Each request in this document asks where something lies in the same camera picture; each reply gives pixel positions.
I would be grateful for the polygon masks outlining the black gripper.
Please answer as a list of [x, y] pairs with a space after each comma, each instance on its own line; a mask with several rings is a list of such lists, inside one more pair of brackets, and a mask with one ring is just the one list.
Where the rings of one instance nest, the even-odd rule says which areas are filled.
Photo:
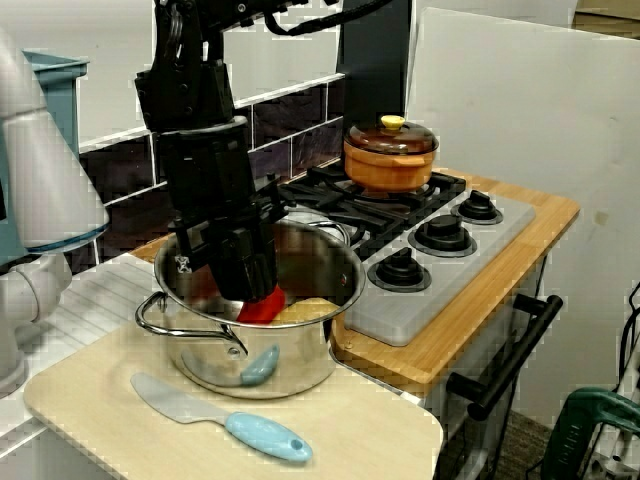
[[284, 217], [280, 176], [254, 176], [248, 120], [158, 136], [158, 152], [177, 216], [170, 226], [179, 273], [209, 263], [221, 296], [257, 302], [278, 282], [273, 223]]

